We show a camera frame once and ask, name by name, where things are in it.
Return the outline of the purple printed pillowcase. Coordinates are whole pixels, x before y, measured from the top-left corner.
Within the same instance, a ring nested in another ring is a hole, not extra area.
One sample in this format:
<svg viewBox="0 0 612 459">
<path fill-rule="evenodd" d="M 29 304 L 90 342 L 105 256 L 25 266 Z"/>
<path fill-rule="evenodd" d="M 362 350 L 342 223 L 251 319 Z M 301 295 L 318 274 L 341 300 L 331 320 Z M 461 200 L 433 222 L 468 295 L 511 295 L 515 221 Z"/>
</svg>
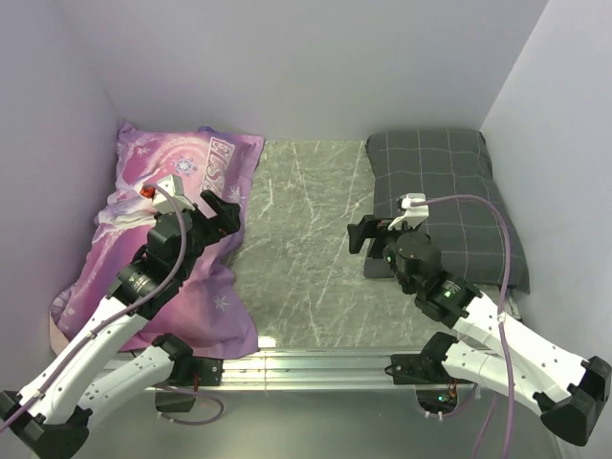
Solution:
<svg viewBox="0 0 612 459">
<path fill-rule="evenodd" d="M 201 199 L 213 191 L 225 202 L 247 210 L 252 176 L 264 140 L 258 136 L 216 131 L 146 132 L 126 123 L 118 132 L 116 189 L 95 219 L 92 247 L 77 281 L 50 306 L 50 342 L 59 354 L 91 318 L 120 269 L 146 241 L 154 223 L 153 207 L 140 190 L 168 175 L 181 178 L 185 195 L 207 216 L 213 211 Z M 198 357 L 238 359 L 258 349 L 255 325 L 233 289 L 227 267 L 244 233 L 238 231 L 205 249 L 180 292 L 123 346 L 140 350 L 171 333 Z"/>
</svg>

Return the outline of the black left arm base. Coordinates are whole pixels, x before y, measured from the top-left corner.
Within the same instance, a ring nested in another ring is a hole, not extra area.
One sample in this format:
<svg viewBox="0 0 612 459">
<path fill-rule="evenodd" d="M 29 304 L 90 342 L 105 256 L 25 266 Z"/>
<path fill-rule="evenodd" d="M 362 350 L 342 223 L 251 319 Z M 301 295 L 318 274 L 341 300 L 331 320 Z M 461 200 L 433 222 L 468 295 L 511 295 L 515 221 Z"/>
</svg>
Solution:
<svg viewBox="0 0 612 459">
<path fill-rule="evenodd" d="M 168 380 L 156 385 L 155 408 L 162 414 L 188 413 L 195 406 L 201 388 L 221 383 L 223 360 L 190 357 L 173 369 Z"/>
</svg>

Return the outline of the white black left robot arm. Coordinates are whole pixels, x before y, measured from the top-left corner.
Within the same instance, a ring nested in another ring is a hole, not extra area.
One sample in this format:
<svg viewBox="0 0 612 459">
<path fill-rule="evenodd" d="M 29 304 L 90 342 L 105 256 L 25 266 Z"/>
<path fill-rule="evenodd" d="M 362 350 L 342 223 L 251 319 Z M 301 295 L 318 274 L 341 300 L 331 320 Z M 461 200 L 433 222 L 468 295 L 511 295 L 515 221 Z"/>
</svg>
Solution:
<svg viewBox="0 0 612 459">
<path fill-rule="evenodd" d="M 147 185 L 154 226 L 76 337 L 32 382 L 1 394 L 2 428 L 39 458 L 72 458 L 90 431 L 147 387 L 194 382 L 192 348 L 166 333 L 106 376 L 104 366 L 170 302 L 205 248 L 241 228 L 240 207 L 205 190 L 212 217 L 179 191 Z"/>
</svg>

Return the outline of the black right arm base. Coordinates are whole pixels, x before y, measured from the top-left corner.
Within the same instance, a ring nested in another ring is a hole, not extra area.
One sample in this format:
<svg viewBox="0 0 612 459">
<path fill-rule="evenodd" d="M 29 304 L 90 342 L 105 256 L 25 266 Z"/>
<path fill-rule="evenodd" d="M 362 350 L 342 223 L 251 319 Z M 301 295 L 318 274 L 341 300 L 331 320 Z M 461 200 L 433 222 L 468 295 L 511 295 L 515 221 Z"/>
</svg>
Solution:
<svg viewBox="0 0 612 459">
<path fill-rule="evenodd" d="M 417 406 L 425 413 L 444 417 L 459 405 L 457 380 L 418 354 L 392 355 L 384 373 L 394 385 L 413 386 Z"/>
</svg>

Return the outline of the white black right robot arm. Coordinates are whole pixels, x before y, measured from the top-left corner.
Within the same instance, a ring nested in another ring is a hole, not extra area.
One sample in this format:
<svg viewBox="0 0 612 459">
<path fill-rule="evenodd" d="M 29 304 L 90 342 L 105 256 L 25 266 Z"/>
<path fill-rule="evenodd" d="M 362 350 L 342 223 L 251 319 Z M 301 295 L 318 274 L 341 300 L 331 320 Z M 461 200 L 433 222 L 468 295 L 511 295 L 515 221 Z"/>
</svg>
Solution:
<svg viewBox="0 0 612 459">
<path fill-rule="evenodd" d="M 522 322 L 499 312 L 493 300 L 442 266 L 430 237 L 408 225 L 364 216 L 347 227 L 349 251 L 372 239 L 416 306 L 448 327 L 421 352 L 425 377 L 478 384 L 529 408 L 561 440 L 587 445 L 611 394 L 611 366 L 564 350 Z"/>
</svg>

